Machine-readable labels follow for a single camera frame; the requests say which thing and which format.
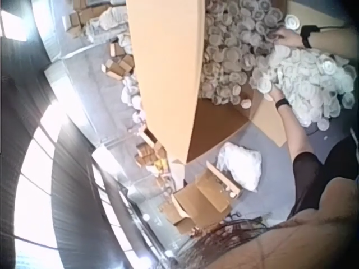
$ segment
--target wrist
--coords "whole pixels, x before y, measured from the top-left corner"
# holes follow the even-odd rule
[[[272,91],[271,94],[270,94],[270,96],[273,98],[273,101],[274,101],[275,103],[278,102],[279,100],[285,98],[284,94],[283,94],[281,91],[279,91],[279,90],[277,90],[277,91]]]
[[[303,38],[301,35],[297,36],[296,44],[297,44],[298,48],[305,48],[304,43],[303,43]]]

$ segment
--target cardboard box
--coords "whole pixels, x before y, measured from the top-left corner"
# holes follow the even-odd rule
[[[206,171],[198,176],[195,182],[171,195],[172,207],[167,219],[175,224],[179,219],[190,218],[200,229],[225,219],[231,212],[233,199],[220,182],[234,193],[239,194],[241,191],[239,186],[207,162]]]
[[[153,150],[159,159],[166,159],[166,157],[167,157],[166,150],[164,149],[164,147],[162,146],[162,144],[160,142],[157,141],[155,143]]]
[[[122,80],[125,75],[125,70],[112,60],[107,60],[106,64],[102,64],[101,70],[116,80]]]
[[[160,212],[166,216],[166,219],[173,224],[180,234],[188,234],[196,226],[189,217],[179,215],[173,203],[165,202],[160,206]]]
[[[82,27],[80,24],[80,18],[76,12],[63,16],[62,23],[65,31],[73,37],[78,37],[81,34]]]
[[[102,4],[101,6],[93,7],[92,13],[94,18],[101,16],[101,14],[105,12],[109,7],[111,7],[111,5],[109,4]]]
[[[86,0],[72,0],[72,8],[75,11],[84,10],[86,6]]]
[[[148,145],[147,143],[139,144],[136,146],[136,148],[137,148],[137,153],[140,157],[144,157],[155,153],[154,149],[152,149],[150,145]]]
[[[110,5],[104,4],[98,7],[90,7],[79,11],[80,22],[84,25],[92,18],[99,17]]]
[[[109,47],[110,47],[110,56],[111,57],[117,57],[117,56],[122,56],[122,55],[126,54],[125,50],[123,48],[121,48],[117,42],[110,43]]]
[[[155,136],[147,129],[146,125],[141,126],[139,129],[139,136],[151,147],[154,148],[157,139]]]
[[[134,58],[131,55],[124,56],[118,64],[126,71],[126,73],[130,73],[135,66]]]
[[[278,146],[285,143],[274,103],[264,100],[249,84],[242,87],[241,94],[252,100],[248,110],[240,105],[215,106],[197,98],[204,50],[204,0],[184,0],[181,5],[166,0],[128,0],[126,6],[146,123],[167,154],[189,163],[250,122]],[[169,12],[160,13],[163,6]]]
[[[140,157],[139,155],[135,156],[135,161],[136,161],[136,164],[141,168],[146,165],[144,159],[142,157]]]

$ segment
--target person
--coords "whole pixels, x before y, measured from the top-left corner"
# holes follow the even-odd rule
[[[276,44],[288,47],[304,48],[303,39],[300,34],[286,28],[279,29],[275,35],[278,36]],[[353,28],[331,29],[321,32],[311,32],[308,37],[312,48],[323,52],[339,55],[348,59],[358,59],[358,35]]]
[[[277,44],[303,47],[301,37],[291,30],[280,29],[277,35]],[[356,36],[351,30],[340,29],[316,33],[309,42],[329,53],[355,57],[353,48],[340,52],[337,46],[327,44],[332,35],[352,41]],[[287,136],[296,186],[294,206],[287,221],[252,240],[243,232],[239,238],[246,238],[246,243],[238,244],[206,268],[358,268],[357,259],[356,264],[347,257],[343,259],[357,240],[358,187],[354,179],[358,176],[358,160],[353,138],[348,136],[335,145],[322,164],[281,90],[273,86],[270,95]]]

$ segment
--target black wristband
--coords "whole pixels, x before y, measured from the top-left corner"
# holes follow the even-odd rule
[[[307,48],[307,49],[311,49],[311,48],[312,48],[311,45],[309,44],[308,37],[303,36],[303,37],[302,37],[302,42],[303,42],[303,45],[304,45],[305,48]]]
[[[301,29],[302,42],[305,48],[311,49],[308,38],[311,32],[320,32],[320,28],[316,25],[303,25]]]
[[[282,98],[280,99],[279,101],[277,101],[275,103],[275,108],[278,110],[278,108],[282,105],[288,105],[288,106],[291,106],[290,103],[288,102],[288,100],[286,98]]]

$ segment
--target plastic bag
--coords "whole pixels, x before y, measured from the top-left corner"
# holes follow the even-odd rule
[[[262,174],[261,164],[261,153],[229,142],[222,146],[217,159],[217,169],[231,172],[238,184],[252,192],[257,192]]]

